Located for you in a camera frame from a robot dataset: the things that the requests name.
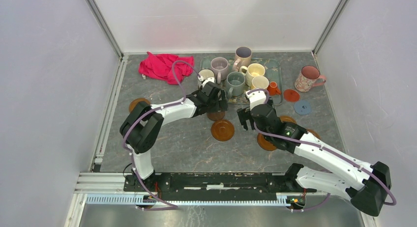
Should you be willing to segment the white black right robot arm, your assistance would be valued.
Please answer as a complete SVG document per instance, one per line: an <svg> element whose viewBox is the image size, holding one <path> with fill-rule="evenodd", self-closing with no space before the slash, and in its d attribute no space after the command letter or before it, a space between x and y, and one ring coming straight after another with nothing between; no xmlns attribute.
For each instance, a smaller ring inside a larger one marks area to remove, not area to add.
<svg viewBox="0 0 417 227"><path fill-rule="evenodd" d="M308 132L305 128L283 122L269 104L237 110L245 130L252 128L279 150L311 160L326 171L304 165L292 165L284 186L291 192L301 187L316 189L348 200L359 211L377 217L384 205L396 205L388 165L374 164L351 157Z"/></svg>

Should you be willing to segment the red round coaster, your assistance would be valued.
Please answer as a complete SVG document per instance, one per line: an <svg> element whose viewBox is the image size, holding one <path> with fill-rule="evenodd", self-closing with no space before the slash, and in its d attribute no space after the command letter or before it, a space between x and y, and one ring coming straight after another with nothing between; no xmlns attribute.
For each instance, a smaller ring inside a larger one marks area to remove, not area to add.
<svg viewBox="0 0 417 227"><path fill-rule="evenodd" d="M299 93L293 89L284 90L283 97L288 102L297 102L300 99Z"/></svg>

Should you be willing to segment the glossy wooden ridged coaster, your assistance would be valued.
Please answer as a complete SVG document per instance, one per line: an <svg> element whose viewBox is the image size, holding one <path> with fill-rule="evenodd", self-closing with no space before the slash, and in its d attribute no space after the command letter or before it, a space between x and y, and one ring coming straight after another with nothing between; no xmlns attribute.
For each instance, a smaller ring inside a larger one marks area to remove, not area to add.
<svg viewBox="0 0 417 227"><path fill-rule="evenodd" d="M230 140L235 133L234 125L225 119L216 121L211 127L212 136L221 142Z"/></svg>

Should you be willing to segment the green floral serving tray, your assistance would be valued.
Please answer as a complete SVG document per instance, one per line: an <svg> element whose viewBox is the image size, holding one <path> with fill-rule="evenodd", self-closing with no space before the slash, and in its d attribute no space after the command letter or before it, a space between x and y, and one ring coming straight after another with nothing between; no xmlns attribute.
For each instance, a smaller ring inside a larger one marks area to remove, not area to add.
<svg viewBox="0 0 417 227"><path fill-rule="evenodd" d="M210 69L211 70L211 61L214 58L215 57L210 57L210 56L203 57L203 59L200 62L199 70L202 70L202 69ZM234 59L235 57L224 57L224 58L228 60L228 62L229 62L229 72L231 72L234 61L235 61L235 59ZM277 60L271 59L271 58L255 57L255 58L251 59L250 63L261 64L266 69L266 72L265 72L264 76L270 82L276 82L277 85L278 85L278 89L281 92L283 91L281 67L280 67L280 64ZM221 88L225 88L225 81L222 81ZM244 90L248 91L248 90L250 90L250 87L246 85ZM275 106L281 105L282 102L284 101L284 98L283 98L282 94L273 95L273 96L271 96L271 98L273 99L273 102L274 102ZM245 94L243 93L239 96L233 96L233 97L229 98L228 103L248 105L249 100L246 98Z"/></svg>

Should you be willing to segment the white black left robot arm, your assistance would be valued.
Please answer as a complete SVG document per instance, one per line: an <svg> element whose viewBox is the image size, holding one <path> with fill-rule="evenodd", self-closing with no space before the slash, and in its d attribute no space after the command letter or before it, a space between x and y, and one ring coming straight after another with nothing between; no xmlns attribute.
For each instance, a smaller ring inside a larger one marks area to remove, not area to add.
<svg viewBox="0 0 417 227"><path fill-rule="evenodd" d="M208 82L201 89L169 103L137 103L119 129L123 137L122 146L129 152L133 172L137 175L137 187L145 192L154 187L150 149L154 146L162 126L180 119L227 110L226 91L213 82Z"/></svg>

